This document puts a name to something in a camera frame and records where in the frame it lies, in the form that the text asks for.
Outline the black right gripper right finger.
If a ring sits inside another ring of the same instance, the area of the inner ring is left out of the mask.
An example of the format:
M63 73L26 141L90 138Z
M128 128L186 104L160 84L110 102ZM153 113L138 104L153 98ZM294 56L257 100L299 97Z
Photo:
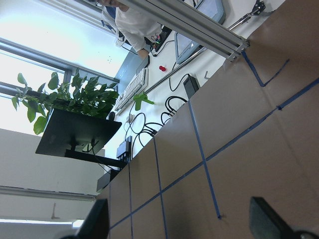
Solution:
M262 197L251 197L249 228L255 239L294 239L294 231Z

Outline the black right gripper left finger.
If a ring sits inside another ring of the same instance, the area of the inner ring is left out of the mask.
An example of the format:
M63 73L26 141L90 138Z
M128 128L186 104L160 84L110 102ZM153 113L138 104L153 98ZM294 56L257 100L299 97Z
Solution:
M76 239L106 239L110 230L109 207L107 199L94 203L87 218L75 234Z

